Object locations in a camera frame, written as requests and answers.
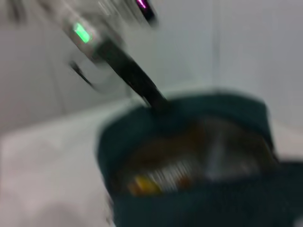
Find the white table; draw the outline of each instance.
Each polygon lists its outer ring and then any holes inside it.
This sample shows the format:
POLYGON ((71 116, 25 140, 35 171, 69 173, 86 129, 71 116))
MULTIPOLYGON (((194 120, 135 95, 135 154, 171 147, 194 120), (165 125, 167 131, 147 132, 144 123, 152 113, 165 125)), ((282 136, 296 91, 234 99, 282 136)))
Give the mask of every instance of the white table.
MULTIPOLYGON (((3 137, 0 226, 108 226, 96 143, 104 126, 132 108, 131 102, 108 104, 3 137)), ((282 157, 303 156, 303 132, 275 121, 272 128, 282 157)))

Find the dark green bag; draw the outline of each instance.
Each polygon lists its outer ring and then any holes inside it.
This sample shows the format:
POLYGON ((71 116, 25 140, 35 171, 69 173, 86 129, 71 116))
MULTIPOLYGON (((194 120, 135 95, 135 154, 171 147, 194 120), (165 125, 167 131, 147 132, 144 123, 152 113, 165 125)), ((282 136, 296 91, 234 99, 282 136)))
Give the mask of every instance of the dark green bag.
POLYGON ((281 164, 274 173, 233 183, 203 184, 157 196, 120 195, 110 178, 142 141, 182 130, 203 116, 236 122, 263 136, 273 150, 267 108, 248 97, 216 94, 170 100, 172 111, 156 116, 138 107, 109 125, 98 147, 98 164, 114 202, 117 227, 292 226, 303 214, 303 167, 281 164))

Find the green light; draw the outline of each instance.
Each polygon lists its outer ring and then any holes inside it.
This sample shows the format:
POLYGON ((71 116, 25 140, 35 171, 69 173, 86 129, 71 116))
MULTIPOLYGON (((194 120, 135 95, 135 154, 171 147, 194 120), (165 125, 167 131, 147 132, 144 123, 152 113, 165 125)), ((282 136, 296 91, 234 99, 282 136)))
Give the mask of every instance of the green light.
POLYGON ((90 40, 90 35, 84 30, 84 27, 77 23, 74 25, 74 31, 82 39, 84 43, 88 43, 90 40))

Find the purple light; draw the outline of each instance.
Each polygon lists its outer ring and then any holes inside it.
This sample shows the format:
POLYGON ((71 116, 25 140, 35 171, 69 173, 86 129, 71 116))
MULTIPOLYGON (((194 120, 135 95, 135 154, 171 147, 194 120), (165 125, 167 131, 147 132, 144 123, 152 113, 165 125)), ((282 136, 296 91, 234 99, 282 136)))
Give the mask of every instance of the purple light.
POLYGON ((146 9, 146 5, 144 4, 143 0, 137 0, 137 2, 142 6, 142 8, 146 9))

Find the bag contents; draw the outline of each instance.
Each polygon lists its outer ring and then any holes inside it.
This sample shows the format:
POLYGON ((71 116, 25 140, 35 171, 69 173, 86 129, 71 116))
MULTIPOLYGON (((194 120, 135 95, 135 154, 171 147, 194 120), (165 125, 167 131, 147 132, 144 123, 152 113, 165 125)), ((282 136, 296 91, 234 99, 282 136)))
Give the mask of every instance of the bag contents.
POLYGON ((193 157, 188 157, 136 174, 127 181, 126 186, 134 196, 151 195, 188 189, 198 178, 201 178, 199 163, 193 157))

